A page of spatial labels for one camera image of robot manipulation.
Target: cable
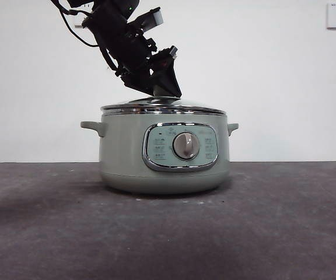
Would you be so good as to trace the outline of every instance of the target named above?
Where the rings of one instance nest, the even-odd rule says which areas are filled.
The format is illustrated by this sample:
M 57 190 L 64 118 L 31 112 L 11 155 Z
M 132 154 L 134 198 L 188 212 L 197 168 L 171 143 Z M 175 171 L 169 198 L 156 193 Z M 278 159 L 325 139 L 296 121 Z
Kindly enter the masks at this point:
M 102 55 L 103 55 L 103 58 L 104 60 L 106 60 L 107 64 L 109 65 L 109 67 L 113 70 L 113 71 L 117 71 L 117 67 L 115 65 L 115 63 L 112 61 L 109 53 L 107 52 L 107 50 L 105 48 L 101 48 L 100 49 Z
M 61 16 L 62 16 L 62 18 L 63 18 L 63 20 L 64 20 L 64 23 L 65 23 L 65 25 L 66 25 L 66 27 L 68 28 L 68 30 L 77 38 L 77 39 L 79 39 L 81 42 L 83 42 L 84 44 L 86 44 L 88 47 L 92 47 L 92 48 L 96 48 L 96 47 L 99 47 L 99 45 L 91 45 L 91 44 L 89 44 L 89 43 L 87 43 L 86 41 L 84 41 L 80 36 L 78 36 L 72 29 L 71 29 L 71 27 L 69 26 L 69 24 L 68 24 L 68 22 L 67 22 L 67 19 L 65 18 L 65 16 L 64 16 L 64 12 L 63 11 L 61 11 Z
M 71 16 L 77 16 L 78 13 L 83 13 L 84 15 L 86 15 L 90 18 L 92 17 L 91 13 L 85 12 L 84 10 L 69 10 L 68 11 L 68 15 L 71 15 Z
M 51 2 L 59 9 L 59 11 L 61 11 L 61 13 L 65 13 L 66 15 L 69 14 L 68 10 L 60 4 L 59 0 L 51 0 Z

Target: stainless steel lid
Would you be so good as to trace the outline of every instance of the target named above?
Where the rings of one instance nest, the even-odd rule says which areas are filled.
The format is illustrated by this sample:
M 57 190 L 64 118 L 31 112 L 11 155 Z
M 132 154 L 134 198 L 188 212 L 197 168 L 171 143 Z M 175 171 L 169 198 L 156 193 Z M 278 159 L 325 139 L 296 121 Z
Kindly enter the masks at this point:
M 101 108 L 104 116 L 129 114 L 204 114 L 225 115 L 226 113 L 203 104 L 193 103 L 176 97 L 149 97 Z

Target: pot handle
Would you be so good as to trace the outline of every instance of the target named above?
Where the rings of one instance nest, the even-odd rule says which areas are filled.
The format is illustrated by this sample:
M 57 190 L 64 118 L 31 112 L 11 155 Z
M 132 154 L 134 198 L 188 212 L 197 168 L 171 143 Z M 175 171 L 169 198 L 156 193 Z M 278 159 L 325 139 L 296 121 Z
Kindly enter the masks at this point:
M 100 123 L 95 121 L 82 121 L 80 126 L 82 128 L 97 131 L 99 137 L 103 138 L 106 136 L 107 125 L 103 122 Z
M 229 134 L 229 137 L 231 136 L 232 132 L 234 130 L 237 130 L 239 128 L 239 124 L 228 124 L 227 125 L 227 133 Z

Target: sage green pot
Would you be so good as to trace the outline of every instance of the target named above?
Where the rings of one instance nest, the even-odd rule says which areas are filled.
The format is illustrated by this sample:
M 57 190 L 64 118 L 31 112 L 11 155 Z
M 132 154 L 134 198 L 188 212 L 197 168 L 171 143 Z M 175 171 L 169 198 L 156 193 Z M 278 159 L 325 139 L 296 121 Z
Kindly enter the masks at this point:
M 228 124 L 225 112 L 172 97 L 101 110 L 101 122 L 81 127 L 98 132 L 100 172 L 108 186 L 184 194 L 215 188 L 228 178 L 228 138 L 238 124 Z

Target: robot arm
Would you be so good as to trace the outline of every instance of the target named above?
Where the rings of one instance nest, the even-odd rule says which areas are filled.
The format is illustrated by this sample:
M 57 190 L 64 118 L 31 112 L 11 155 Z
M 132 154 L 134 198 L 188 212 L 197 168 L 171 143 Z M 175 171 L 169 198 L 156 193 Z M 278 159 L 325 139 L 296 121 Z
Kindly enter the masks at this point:
M 58 0 L 53 4 L 66 15 L 76 15 L 78 10 L 66 10 Z M 67 0 L 72 8 L 92 0 Z M 150 10 L 128 23 L 139 0 L 95 0 L 92 13 L 82 26 L 94 35 L 104 59 L 123 80 L 124 85 L 152 96 L 181 97 L 173 65 L 177 48 L 159 51 L 154 40 L 144 33 L 163 23 L 160 8 Z M 117 61 L 117 66 L 110 58 Z

